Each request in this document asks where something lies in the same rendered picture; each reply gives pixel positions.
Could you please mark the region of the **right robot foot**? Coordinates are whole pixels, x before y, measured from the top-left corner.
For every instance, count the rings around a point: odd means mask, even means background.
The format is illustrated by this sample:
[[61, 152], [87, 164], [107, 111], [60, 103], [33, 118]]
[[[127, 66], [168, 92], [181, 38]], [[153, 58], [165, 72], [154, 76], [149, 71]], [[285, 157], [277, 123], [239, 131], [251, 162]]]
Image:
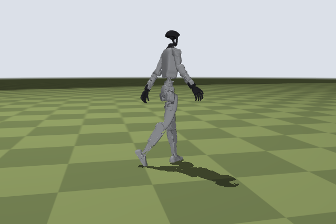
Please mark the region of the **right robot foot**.
[[146, 156], [144, 157], [142, 154], [142, 150], [135, 150], [135, 153], [137, 155], [137, 157], [139, 158], [140, 162], [142, 163], [143, 166], [147, 166], [147, 162], [146, 162]]

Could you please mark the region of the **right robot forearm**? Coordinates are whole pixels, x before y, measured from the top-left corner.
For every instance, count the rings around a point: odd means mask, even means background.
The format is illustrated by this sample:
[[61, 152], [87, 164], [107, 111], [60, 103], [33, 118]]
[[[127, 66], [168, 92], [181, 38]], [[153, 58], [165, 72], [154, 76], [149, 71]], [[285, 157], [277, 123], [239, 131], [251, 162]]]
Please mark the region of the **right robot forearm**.
[[184, 68], [183, 64], [178, 65], [178, 71], [180, 73], [180, 76], [184, 79], [185, 83], [190, 83], [190, 85], [194, 84], [194, 81], [192, 78], [188, 75], [187, 71]]

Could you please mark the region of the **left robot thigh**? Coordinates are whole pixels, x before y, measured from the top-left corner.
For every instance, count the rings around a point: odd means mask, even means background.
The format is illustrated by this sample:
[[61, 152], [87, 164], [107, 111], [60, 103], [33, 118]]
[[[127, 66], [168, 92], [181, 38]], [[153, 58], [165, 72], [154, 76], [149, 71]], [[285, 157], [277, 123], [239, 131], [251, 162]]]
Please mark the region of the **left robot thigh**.
[[[165, 98], [163, 98], [163, 97], [161, 96], [161, 93], [160, 93], [160, 99], [161, 99], [161, 101], [166, 101]], [[165, 103], [164, 108], [167, 106], [168, 103], [170, 103], [170, 102], [166, 102], [166, 103]], [[169, 131], [171, 131], [171, 130], [174, 130], [175, 128], [176, 128], [176, 123], [175, 123], [175, 116], [174, 116], [174, 118], [173, 118], [171, 124], [168, 126], [167, 129], [168, 129]]]

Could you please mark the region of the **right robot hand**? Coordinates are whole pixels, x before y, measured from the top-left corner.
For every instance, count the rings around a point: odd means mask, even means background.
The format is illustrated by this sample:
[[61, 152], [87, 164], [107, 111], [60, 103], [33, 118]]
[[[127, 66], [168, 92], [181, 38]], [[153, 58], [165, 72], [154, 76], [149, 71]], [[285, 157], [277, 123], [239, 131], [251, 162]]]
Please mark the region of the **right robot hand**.
[[197, 100], [197, 97], [198, 97], [198, 101], [199, 100], [201, 101], [201, 99], [203, 99], [203, 94], [204, 94], [203, 91], [200, 88], [196, 87], [195, 83], [190, 85], [190, 83], [188, 82], [187, 85], [189, 86], [190, 89], [192, 89], [192, 92], [195, 95], [195, 99]]

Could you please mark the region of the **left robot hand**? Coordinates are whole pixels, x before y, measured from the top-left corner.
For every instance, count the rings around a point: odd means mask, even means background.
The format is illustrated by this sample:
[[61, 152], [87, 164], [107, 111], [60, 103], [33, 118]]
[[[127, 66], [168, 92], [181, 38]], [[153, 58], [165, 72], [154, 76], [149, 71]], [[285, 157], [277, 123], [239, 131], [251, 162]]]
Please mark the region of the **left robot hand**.
[[149, 101], [149, 97], [148, 97], [148, 94], [149, 94], [149, 89], [148, 89], [148, 84], [145, 86], [145, 88], [144, 88], [145, 90], [142, 92], [142, 95], [141, 95], [141, 100], [144, 102], [144, 103], [147, 103], [146, 102], [146, 98], [148, 99], [148, 101]]

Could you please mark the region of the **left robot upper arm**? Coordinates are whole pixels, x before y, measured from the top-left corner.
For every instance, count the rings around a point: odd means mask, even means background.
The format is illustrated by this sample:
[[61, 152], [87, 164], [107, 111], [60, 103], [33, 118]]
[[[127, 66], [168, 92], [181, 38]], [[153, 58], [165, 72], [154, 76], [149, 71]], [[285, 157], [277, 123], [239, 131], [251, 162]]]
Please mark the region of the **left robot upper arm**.
[[157, 64], [157, 67], [156, 67], [156, 69], [154, 71], [154, 74], [157, 75], [157, 76], [161, 76], [161, 74], [162, 74], [161, 69], [162, 69], [162, 54], [161, 54], [160, 60], [159, 60], [159, 62]]

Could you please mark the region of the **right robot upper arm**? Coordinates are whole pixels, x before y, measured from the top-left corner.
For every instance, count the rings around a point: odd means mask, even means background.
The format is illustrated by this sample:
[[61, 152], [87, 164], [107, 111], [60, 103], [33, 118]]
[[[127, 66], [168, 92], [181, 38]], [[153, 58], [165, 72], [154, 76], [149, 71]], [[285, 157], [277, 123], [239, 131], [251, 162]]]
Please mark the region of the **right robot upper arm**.
[[176, 69], [178, 70], [178, 65], [181, 64], [182, 59], [181, 59], [181, 50], [180, 49], [172, 49], [172, 56], [174, 56], [174, 60], [175, 60], [175, 65], [176, 65]]

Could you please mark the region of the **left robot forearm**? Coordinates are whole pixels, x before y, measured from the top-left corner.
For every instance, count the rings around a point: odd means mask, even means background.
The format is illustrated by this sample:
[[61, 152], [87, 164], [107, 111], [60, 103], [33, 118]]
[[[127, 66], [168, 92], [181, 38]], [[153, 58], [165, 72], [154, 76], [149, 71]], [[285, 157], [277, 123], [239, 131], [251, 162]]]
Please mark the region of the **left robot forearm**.
[[151, 78], [149, 79], [149, 81], [147, 82], [148, 84], [148, 89], [150, 90], [152, 88], [152, 86], [154, 85], [155, 80], [157, 79], [157, 76], [154, 74], [154, 72], [151, 75]]

